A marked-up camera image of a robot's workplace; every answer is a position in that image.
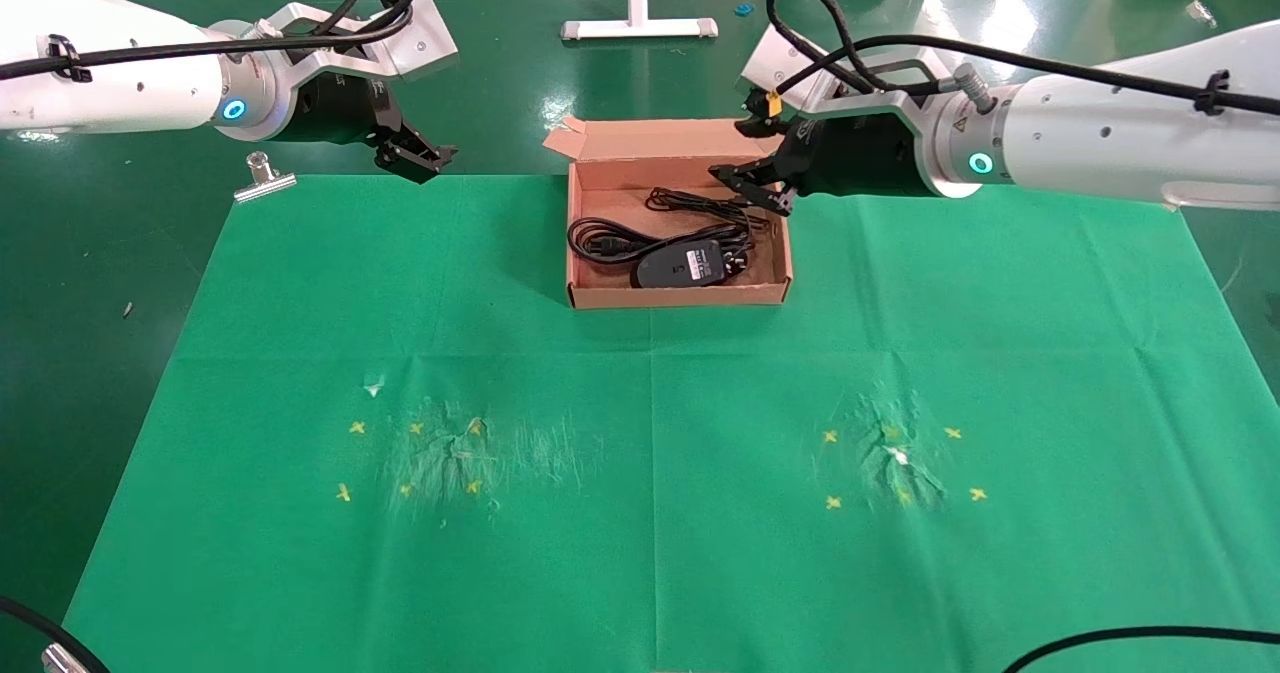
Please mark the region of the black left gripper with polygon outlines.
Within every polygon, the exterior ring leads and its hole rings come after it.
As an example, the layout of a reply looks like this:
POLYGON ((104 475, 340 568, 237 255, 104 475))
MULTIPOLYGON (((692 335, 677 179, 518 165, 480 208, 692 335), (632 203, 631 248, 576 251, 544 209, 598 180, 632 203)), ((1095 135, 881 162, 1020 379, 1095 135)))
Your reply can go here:
POLYGON ((458 154, 457 146, 431 145, 403 122, 401 107, 383 81, 349 73, 321 73, 297 91, 288 122, 291 143, 362 143, 378 146, 375 166, 412 184, 438 177, 458 154), (390 139, 393 143, 381 143, 390 139))

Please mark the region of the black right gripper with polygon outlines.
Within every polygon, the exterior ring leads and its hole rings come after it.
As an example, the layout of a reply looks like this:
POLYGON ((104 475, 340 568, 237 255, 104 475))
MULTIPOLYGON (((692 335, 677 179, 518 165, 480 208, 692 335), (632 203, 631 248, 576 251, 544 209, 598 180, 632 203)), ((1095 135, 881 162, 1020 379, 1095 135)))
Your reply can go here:
POLYGON ((799 196, 932 196, 916 166, 916 137, 895 114, 803 120, 773 157, 713 164, 708 173, 745 202, 777 216, 791 216, 799 196), (785 180, 774 170, 785 173, 785 180))

